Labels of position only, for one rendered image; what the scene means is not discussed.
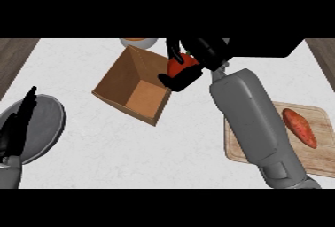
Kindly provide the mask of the red bell pepper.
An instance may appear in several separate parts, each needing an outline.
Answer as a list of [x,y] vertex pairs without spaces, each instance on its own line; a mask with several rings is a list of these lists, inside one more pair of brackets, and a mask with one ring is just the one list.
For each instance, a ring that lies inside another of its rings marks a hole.
[[178,63],[175,58],[171,58],[166,63],[166,76],[169,78],[174,78],[181,74],[189,74],[199,65],[199,61],[190,54],[181,52],[178,55],[183,59],[183,63]]

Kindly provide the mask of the brown cardboard box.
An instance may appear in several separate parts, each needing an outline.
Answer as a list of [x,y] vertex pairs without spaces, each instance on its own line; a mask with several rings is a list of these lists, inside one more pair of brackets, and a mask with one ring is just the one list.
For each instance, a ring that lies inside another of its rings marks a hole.
[[130,45],[91,93],[121,112],[155,126],[171,94],[158,80],[158,75],[166,72],[168,59]]

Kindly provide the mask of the white bowl with orange content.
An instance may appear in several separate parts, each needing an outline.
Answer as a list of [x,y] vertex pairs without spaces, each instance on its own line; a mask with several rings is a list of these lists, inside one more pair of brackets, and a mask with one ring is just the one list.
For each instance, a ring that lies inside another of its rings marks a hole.
[[121,39],[121,44],[124,47],[128,45],[141,48],[141,49],[149,49],[156,43],[156,38],[122,38]]

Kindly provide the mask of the orange sweet potato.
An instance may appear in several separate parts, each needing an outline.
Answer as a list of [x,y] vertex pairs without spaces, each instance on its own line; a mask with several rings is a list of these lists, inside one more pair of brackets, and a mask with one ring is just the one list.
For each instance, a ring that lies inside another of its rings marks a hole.
[[282,114],[283,114],[283,123],[287,129],[292,131],[292,133],[295,134],[301,142],[308,147],[316,149],[317,139],[304,116],[289,108],[283,109]]

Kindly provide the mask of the wooden cutting board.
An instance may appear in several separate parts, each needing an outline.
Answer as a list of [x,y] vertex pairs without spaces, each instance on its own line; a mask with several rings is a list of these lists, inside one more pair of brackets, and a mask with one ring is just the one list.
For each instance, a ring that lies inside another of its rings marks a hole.
[[274,102],[273,105],[279,113],[285,108],[289,108],[305,118],[316,136],[317,148],[313,149],[299,141],[292,131],[286,130],[290,145],[305,172],[335,178],[335,131],[326,111],[314,106],[302,106],[283,102]]

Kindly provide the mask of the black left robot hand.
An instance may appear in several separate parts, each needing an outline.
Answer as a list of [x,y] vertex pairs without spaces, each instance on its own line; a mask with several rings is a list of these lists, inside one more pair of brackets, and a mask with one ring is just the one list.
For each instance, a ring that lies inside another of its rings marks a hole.
[[37,87],[32,86],[22,99],[17,111],[7,116],[0,129],[0,159],[22,154],[31,115],[37,105],[35,91]]

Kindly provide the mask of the grey round plate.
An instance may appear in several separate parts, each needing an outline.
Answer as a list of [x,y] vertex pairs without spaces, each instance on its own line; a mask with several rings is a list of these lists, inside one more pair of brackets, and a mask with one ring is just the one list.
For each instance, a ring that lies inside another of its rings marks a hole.
[[[20,102],[22,100],[0,114],[0,129],[7,116],[17,111]],[[22,164],[31,163],[51,149],[63,133],[65,120],[63,105],[57,99],[47,95],[37,95],[37,105],[31,115],[26,141],[20,154]],[[6,167],[6,159],[9,157],[0,159],[1,168]]]

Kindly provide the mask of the black appliance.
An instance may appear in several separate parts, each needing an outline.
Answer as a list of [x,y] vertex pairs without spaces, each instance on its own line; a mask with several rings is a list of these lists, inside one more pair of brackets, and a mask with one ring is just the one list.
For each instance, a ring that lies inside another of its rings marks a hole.
[[285,58],[302,41],[301,37],[231,38],[227,51],[231,57]]

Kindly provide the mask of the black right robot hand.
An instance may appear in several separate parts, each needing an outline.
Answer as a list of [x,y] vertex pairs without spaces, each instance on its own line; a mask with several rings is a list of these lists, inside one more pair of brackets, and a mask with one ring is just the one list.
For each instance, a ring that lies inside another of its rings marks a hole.
[[202,76],[202,70],[206,68],[215,71],[231,59],[228,52],[228,38],[168,38],[166,39],[166,55],[169,60],[175,60],[180,65],[184,65],[178,51],[180,46],[190,52],[197,64],[186,67],[174,77],[166,74],[158,75],[158,80],[175,92],[183,91],[187,86]]

